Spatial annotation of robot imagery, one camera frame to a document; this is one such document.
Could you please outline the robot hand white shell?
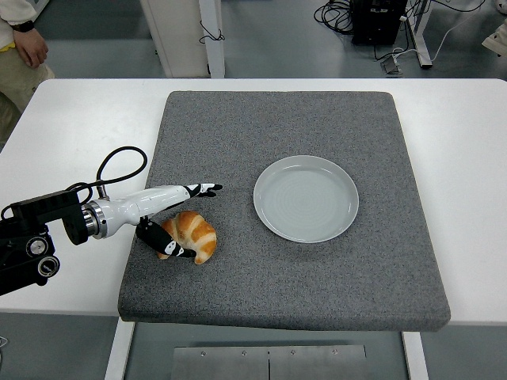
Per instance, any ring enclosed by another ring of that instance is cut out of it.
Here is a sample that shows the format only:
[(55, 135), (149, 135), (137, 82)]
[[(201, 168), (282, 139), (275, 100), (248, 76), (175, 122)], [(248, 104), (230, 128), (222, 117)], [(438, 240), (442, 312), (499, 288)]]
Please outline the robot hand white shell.
[(192, 257), (203, 264), (217, 246), (214, 227), (195, 211), (182, 211), (162, 225), (150, 220), (152, 215), (175, 207), (195, 196), (214, 196), (220, 184), (167, 185), (149, 188), (123, 199), (98, 199), (90, 203), (96, 218), (96, 239), (109, 238), (125, 224), (136, 227), (136, 234), (158, 258)]

